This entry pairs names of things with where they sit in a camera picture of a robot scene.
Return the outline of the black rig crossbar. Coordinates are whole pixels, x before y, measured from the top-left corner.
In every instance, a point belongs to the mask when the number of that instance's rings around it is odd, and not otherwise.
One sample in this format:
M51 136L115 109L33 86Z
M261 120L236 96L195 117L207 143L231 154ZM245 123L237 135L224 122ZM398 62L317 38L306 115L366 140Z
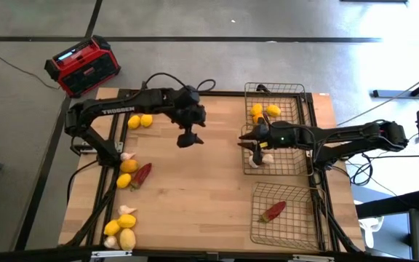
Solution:
M310 261L310 262L419 262L403 258L373 256L367 253L320 252L306 253L240 253L240 252L205 252L205 251L170 251L170 250L110 250L100 245L61 246L40 250L17 250L0 253L0 262L71 262L114 257L165 257L192 258L206 261L220 259L274 260L274 261Z

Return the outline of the black aluminium table frame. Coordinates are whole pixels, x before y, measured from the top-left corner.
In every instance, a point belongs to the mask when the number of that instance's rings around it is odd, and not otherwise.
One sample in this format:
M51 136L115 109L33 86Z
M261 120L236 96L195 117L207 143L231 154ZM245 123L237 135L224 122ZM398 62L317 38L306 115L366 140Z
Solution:
M250 239L251 194L257 182L308 186L308 176L245 175L239 136L244 131L242 92L216 92L201 97L206 127L194 132L204 144L177 147L177 126L162 114L149 128L129 130L127 117L101 116L92 123L102 138L113 133L135 152L140 164L152 164L136 191L120 189L105 206L85 242L98 244L104 225L118 218L121 205L137 208L133 228L136 250L317 253L255 244Z

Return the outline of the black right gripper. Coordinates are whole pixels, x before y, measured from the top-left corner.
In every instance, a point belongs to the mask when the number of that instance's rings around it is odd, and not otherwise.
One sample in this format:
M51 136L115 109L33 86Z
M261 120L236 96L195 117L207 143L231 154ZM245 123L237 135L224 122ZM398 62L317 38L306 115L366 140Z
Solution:
M266 144L264 149L298 148L306 149L304 140L301 138L304 126L289 124L287 122L274 122L272 124L254 126L249 132L239 136L241 140L262 140ZM238 143L239 146L248 150L261 150L259 143Z

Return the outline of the white plastic loop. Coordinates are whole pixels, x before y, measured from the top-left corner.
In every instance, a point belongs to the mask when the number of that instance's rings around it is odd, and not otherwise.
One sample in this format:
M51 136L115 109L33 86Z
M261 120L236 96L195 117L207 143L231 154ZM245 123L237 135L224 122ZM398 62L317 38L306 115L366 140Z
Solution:
M383 221L383 216L359 219L359 226L364 232L364 242L368 248L374 247L375 241L373 234L380 231Z

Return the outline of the bright red chili pepper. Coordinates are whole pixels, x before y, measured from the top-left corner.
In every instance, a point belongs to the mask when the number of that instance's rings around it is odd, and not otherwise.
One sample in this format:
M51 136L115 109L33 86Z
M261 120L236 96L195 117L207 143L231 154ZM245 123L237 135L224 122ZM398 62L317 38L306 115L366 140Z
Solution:
M152 164L148 163L148 164L143 165L136 172L134 178L131 180L131 183L130 183L132 191L139 189L143 185L145 179L148 177L149 173L151 172L151 169L152 169Z

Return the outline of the black beam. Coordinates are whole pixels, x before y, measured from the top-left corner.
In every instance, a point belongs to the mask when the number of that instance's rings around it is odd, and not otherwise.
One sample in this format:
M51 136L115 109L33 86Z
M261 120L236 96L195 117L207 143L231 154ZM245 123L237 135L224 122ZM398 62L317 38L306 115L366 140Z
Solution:
M408 213L411 209L419 210L419 191L365 202L356 206L359 219Z

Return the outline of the red and black jobsite radio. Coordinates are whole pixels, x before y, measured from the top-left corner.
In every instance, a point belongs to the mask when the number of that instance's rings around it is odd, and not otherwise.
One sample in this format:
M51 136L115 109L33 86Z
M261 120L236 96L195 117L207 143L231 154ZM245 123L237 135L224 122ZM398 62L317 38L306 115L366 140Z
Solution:
M121 66L102 36L91 38L46 60L44 70L70 98L80 98L116 76Z

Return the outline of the dark red chili pepper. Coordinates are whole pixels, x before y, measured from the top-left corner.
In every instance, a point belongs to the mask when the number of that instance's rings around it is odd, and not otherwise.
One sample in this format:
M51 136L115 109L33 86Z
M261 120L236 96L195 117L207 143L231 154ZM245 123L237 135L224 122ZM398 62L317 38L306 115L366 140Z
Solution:
M277 218L285 209L286 204L287 203L285 201L277 202L272 207L267 209L262 215L260 215L258 222L268 223Z

